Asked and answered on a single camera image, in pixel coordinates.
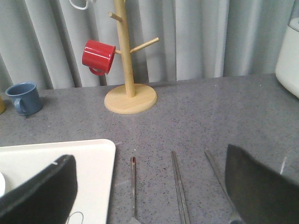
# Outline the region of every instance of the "metal chopstick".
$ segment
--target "metal chopstick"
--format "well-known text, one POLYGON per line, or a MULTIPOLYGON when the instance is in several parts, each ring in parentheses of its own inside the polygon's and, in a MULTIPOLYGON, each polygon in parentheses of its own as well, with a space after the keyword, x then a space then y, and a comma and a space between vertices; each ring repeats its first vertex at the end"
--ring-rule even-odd
POLYGON ((171 152, 171 158, 172 158, 173 174, 174 174, 174 181, 176 184, 177 197, 178 197, 178 209, 181 217, 181 222, 182 224, 190 224, 183 184, 178 169, 178 160, 177 160, 176 152, 174 151, 171 152))

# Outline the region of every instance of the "gray speckled countertop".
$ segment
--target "gray speckled countertop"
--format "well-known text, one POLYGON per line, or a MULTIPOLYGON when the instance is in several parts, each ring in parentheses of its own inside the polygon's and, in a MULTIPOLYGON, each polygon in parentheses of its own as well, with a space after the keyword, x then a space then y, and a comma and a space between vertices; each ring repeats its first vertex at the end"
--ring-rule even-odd
MULTIPOLYGON (((298 157, 299 100, 273 74, 151 86, 157 104, 135 115, 104 107, 111 86, 39 91, 44 107, 27 118, 1 93, 7 109, 0 115, 0 146, 112 140, 117 149, 109 224, 131 217, 131 156, 137 159, 137 218, 143 224, 180 223, 171 150, 177 152, 192 224, 226 223, 231 213, 204 150, 212 152, 223 174, 228 143, 276 171, 284 156, 298 157)), ((287 168, 286 175, 299 180, 298 172, 287 168)))

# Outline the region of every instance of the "gray curtain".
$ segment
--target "gray curtain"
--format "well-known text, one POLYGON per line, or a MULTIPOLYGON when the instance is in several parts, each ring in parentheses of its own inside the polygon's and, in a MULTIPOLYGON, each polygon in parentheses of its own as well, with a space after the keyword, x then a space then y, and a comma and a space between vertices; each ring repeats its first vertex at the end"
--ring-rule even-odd
MULTIPOLYGON (((84 0, 73 0, 84 5, 84 0)), ((126 0, 136 83, 273 73, 294 0, 126 0)), ((0 91, 22 81, 39 89, 123 84, 115 56, 105 77, 81 57, 89 39, 119 49, 112 0, 85 10, 68 0, 0 0, 0 91)))

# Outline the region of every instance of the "round wooden base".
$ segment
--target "round wooden base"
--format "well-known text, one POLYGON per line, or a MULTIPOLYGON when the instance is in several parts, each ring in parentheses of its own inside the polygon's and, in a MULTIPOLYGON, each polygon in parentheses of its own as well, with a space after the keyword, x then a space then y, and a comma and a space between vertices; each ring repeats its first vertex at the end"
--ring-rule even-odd
POLYGON ((125 85, 112 89, 105 97, 108 110, 119 114, 140 113, 151 108, 157 102, 156 91, 150 86, 134 84, 136 95, 128 98, 125 85))

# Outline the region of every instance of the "wooden peg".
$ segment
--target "wooden peg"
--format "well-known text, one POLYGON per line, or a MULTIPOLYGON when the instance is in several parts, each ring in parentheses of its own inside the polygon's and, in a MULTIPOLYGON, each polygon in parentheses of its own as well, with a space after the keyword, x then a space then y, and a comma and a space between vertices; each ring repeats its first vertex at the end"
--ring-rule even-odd
POLYGON ((117 49, 116 49, 116 50, 115 50, 115 53, 118 54, 118 55, 121 55, 121 51, 120 51, 120 50, 117 50, 117 49))
POLYGON ((113 12, 109 12, 108 16, 115 19, 115 20, 117 20, 117 21, 119 21, 119 22, 122 22, 122 18, 120 16, 114 14, 113 12))
POLYGON ((156 43, 156 42, 158 42, 158 41, 159 41, 159 38, 156 37, 156 38, 154 38, 154 39, 152 39, 152 40, 150 40, 150 41, 147 41, 147 42, 145 42, 145 43, 143 43, 143 44, 140 44, 140 45, 137 46, 137 47, 132 48, 131 51, 130 51, 130 53, 134 53, 134 52, 136 52, 136 51, 139 51, 139 50, 141 50, 141 49, 143 49, 143 48, 146 48, 147 46, 150 46, 150 45, 152 45, 152 44, 154 44, 154 43, 156 43))

